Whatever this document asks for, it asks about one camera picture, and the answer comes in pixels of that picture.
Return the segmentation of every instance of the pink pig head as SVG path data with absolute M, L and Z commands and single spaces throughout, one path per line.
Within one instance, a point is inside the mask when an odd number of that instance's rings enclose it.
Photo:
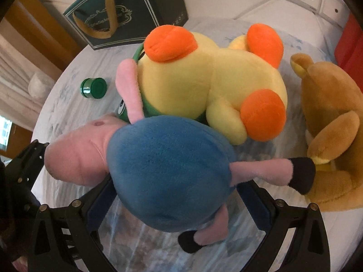
M 126 125 L 113 114 L 107 114 L 60 136 L 45 151 L 45 168 L 57 180 L 96 186 L 108 174 L 108 142 L 118 129 Z

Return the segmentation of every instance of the black gift bag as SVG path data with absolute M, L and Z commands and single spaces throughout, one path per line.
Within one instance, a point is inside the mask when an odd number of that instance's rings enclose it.
M 64 13 L 93 49 L 142 43 L 157 26 L 182 26 L 184 0 L 77 0 Z

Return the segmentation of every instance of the bed sheet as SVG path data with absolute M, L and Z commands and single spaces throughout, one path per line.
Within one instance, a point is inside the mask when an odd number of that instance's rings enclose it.
M 245 34 L 250 23 L 215 18 L 190 19 L 186 28 L 200 32 L 226 47 L 235 37 Z M 283 132 L 270 142 L 247 140 L 235 148 L 240 160 L 265 160 L 273 157 L 306 155 L 304 116 L 300 105 L 301 80 L 292 71 L 289 61 L 294 53 L 309 54 L 314 61 L 330 61 L 322 51 L 285 32 L 277 30 L 284 43 L 284 58 L 279 71 L 287 94 L 287 123 Z M 93 51 L 85 48 L 70 64 L 50 93 L 34 130 L 34 139 L 51 142 L 62 133 L 73 130 L 104 113 L 112 112 L 120 103 L 114 86 L 118 63 L 131 57 L 137 46 L 120 46 Z M 102 100 L 84 99 L 79 84 L 84 78 L 102 76 L 108 82 L 108 92 Z M 307 206 L 308 201 L 289 187 L 265 187 L 273 198 L 288 204 Z M 33 192 L 41 203 L 51 207 L 68 205 L 88 188 L 54 180 L 45 170 L 39 175 Z M 176 233 L 163 233 L 149 228 L 133 217 L 116 199 L 100 228 L 104 253 L 118 271 L 127 272 L 237 272 L 247 263 L 264 237 L 257 229 L 246 207 L 236 193 L 228 199 L 229 236 L 220 243 L 204 247 L 194 255 L 184 253 L 177 244 Z M 331 271 L 337 272 L 354 252 L 362 237 L 363 209 L 323 213 L 330 253 Z M 280 253 L 270 271 L 281 265 L 293 232 L 285 238 Z

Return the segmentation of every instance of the bag handle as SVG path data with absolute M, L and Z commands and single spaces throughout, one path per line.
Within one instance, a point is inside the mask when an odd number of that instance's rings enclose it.
M 105 0 L 105 8 L 108 16 L 108 21 L 110 22 L 110 30 L 107 32 L 96 31 L 86 25 L 83 21 L 81 21 L 73 12 L 73 19 L 77 26 L 88 36 L 91 36 L 96 39 L 108 39 L 110 38 L 118 28 L 117 22 L 117 14 L 116 14 L 116 6 L 115 0 Z

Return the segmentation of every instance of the teddy bear arm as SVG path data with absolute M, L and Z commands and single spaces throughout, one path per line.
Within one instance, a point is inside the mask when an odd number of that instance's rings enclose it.
M 223 134 L 232 145 L 246 141 L 247 131 L 239 111 L 224 100 L 211 103 L 206 109 L 206 119 L 211 128 Z
M 336 159 L 353 143 L 359 125 L 360 120 L 356 112 L 349 111 L 340 115 L 311 141 L 307 156 L 316 165 Z

